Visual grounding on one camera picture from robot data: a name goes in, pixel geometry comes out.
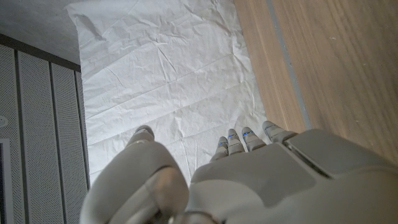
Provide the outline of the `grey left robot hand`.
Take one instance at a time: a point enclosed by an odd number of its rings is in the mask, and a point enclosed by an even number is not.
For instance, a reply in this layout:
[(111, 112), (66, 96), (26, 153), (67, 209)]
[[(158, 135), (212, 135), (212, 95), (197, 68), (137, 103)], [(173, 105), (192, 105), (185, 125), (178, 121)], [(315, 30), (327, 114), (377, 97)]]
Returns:
[(148, 126), (105, 167), (82, 223), (396, 223), (397, 166), (337, 135), (230, 129), (187, 182)]

